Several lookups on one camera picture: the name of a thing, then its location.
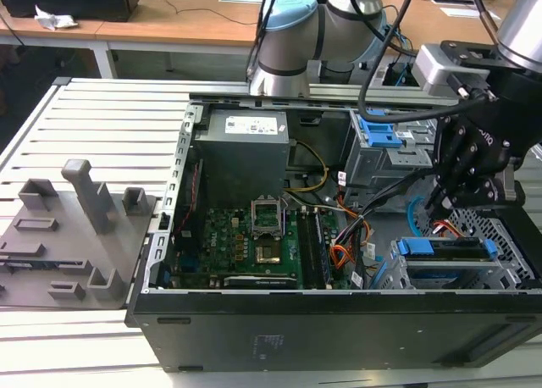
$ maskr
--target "green circuit board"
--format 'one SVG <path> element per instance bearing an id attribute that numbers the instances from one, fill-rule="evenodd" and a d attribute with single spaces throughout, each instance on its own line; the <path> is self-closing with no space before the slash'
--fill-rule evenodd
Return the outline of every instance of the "green circuit board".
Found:
<path id="1" fill-rule="evenodd" d="M 337 234 L 336 218 L 329 212 L 320 217 L 326 241 L 330 241 Z M 257 225 L 276 223 L 276 208 L 258 209 Z M 208 209 L 197 268 L 179 277 L 180 287 L 208 288 L 209 277 L 267 274 L 295 279 L 297 288 L 302 289 L 297 211 L 283 213 L 281 223 L 284 226 L 281 239 L 260 236 L 255 240 L 251 209 Z"/>

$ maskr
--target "desk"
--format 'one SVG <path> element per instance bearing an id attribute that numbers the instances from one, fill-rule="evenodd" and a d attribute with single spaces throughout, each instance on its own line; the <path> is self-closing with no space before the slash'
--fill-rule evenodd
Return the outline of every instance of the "desk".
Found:
<path id="1" fill-rule="evenodd" d="M 26 45 L 46 47 L 82 47 L 91 49 L 103 78 L 115 78 L 110 50 L 180 53 L 248 54 L 255 25 L 241 25 L 209 11 L 183 9 L 210 8 L 242 23 L 256 23 L 259 6 L 247 3 L 221 3 L 218 0 L 140 0 L 127 23 L 78 20 L 71 30 L 50 31 L 33 19 L 11 18 L 0 8 L 6 21 Z M 400 7 L 403 0 L 383 0 Z M 495 0 L 489 9 L 504 17 L 513 0 Z M 394 19 L 393 10 L 388 13 Z M 419 47 L 425 42 L 448 39 L 489 43 L 484 27 L 477 19 L 452 18 L 439 6 L 424 0 L 412 0 L 401 26 L 403 33 Z M 0 24 L 0 43 L 17 45 L 5 25 Z"/>
<path id="2" fill-rule="evenodd" d="M 0 234 L 20 208 L 17 192 L 28 178 L 45 177 L 57 190 L 69 189 L 59 174 L 67 158 L 88 158 L 93 166 L 92 178 L 107 181 L 111 192 L 141 186 L 146 193 L 161 197 L 189 93 L 246 90 L 244 83 L 172 80 L 73 79 L 67 86 L 51 87 L 0 155 Z M 359 90 L 359 86 L 311 86 L 313 97 L 333 100 L 355 100 Z M 369 89 L 368 100 L 428 105 L 450 102 L 407 87 Z M 542 149 L 536 147 L 534 152 L 536 155 L 530 152 L 517 172 L 517 179 L 524 181 L 526 206 L 540 225 L 542 179 L 537 155 Z M 154 219 L 150 227 L 150 231 L 156 229 L 158 220 Z M 141 331 L 124 326 L 124 316 L 124 310 L 5 312 L 0 308 L 0 386 L 35 386 L 38 380 L 41 388 L 542 385 L 542 336 L 481 369 L 165 374 Z"/>

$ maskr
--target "orange wire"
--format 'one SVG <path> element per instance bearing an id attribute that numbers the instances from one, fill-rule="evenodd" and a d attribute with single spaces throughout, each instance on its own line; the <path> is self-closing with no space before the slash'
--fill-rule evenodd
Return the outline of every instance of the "orange wire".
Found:
<path id="1" fill-rule="evenodd" d="M 445 229 L 450 231 L 456 237 L 463 237 L 463 234 L 461 234 L 459 231 L 454 229 L 450 224 L 446 223 L 445 221 L 437 220 L 434 222 L 434 224 L 443 226 Z"/>

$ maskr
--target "sticker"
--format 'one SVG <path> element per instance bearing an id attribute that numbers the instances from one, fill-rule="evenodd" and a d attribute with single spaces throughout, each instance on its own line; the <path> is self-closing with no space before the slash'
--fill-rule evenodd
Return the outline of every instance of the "sticker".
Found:
<path id="1" fill-rule="evenodd" d="M 352 272 L 352 282 L 355 286 L 357 286 L 359 289 L 362 289 L 363 286 L 363 278 L 359 276 L 356 271 Z"/>
<path id="2" fill-rule="evenodd" d="M 261 361 L 279 358 L 284 343 L 285 335 L 257 335 L 252 341 L 252 358 Z"/>
<path id="3" fill-rule="evenodd" d="M 410 131 L 396 131 L 395 135 L 397 136 L 397 138 L 410 138 L 412 140 L 414 139 L 414 136 Z"/>
<path id="4" fill-rule="evenodd" d="M 339 186 L 346 186 L 346 172 L 339 171 L 337 174 Z"/>
<path id="5" fill-rule="evenodd" d="M 231 115 L 226 119 L 226 134 L 259 134 L 261 136 L 277 136 L 277 119 L 275 117 L 241 117 Z"/>
<path id="6" fill-rule="evenodd" d="M 376 249 L 376 246 L 372 243 L 367 244 L 367 251 L 363 254 L 363 256 L 367 258 L 371 258 L 373 261 L 375 261 L 376 254 L 374 253 L 374 250 Z"/>

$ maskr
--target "yellow wire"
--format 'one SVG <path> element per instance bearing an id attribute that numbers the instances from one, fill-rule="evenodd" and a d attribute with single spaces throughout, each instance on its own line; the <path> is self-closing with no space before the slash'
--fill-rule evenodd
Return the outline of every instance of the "yellow wire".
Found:
<path id="1" fill-rule="evenodd" d="M 324 176 L 322 176 L 322 180 L 318 184 L 316 184 L 314 186 L 309 186 L 309 187 L 286 187 L 285 191 L 297 191 L 297 192 L 316 191 L 317 189 L 322 187 L 324 185 L 324 183 L 326 182 L 326 180 L 328 179 L 329 168 L 325 165 L 325 162 L 322 159 L 322 157 L 320 157 L 318 155 L 318 153 L 316 151 L 314 151 L 314 149 L 312 149 L 308 144 L 306 144 L 303 141 L 297 141 L 297 142 L 299 142 L 304 147 L 306 147 L 312 153 L 312 155 L 314 155 L 316 158 L 318 158 L 318 161 L 320 161 L 320 163 L 322 164 L 322 169 L 324 170 Z"/>

